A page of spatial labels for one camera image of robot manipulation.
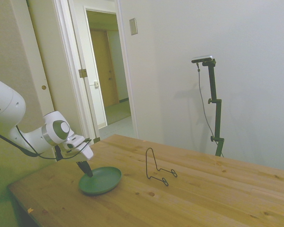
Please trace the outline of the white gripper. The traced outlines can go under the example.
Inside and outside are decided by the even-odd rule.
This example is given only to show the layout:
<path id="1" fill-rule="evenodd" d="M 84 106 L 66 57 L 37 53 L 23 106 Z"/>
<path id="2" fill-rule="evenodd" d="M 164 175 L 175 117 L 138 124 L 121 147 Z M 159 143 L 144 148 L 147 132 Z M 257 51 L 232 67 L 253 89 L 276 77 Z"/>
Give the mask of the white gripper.
<path id="1" fill-rule="evenodd" d="M 71 152 L 68 153 L 68 161 L 77 162 L 79 168 L 86 174 L 88 177 L 93 176 L 92 169 L 88 164 L 88 160 L 93 157 L 93 151 L 91 150 L 88 144 L 80 144 L 78 147 L 73 148 Z"/>

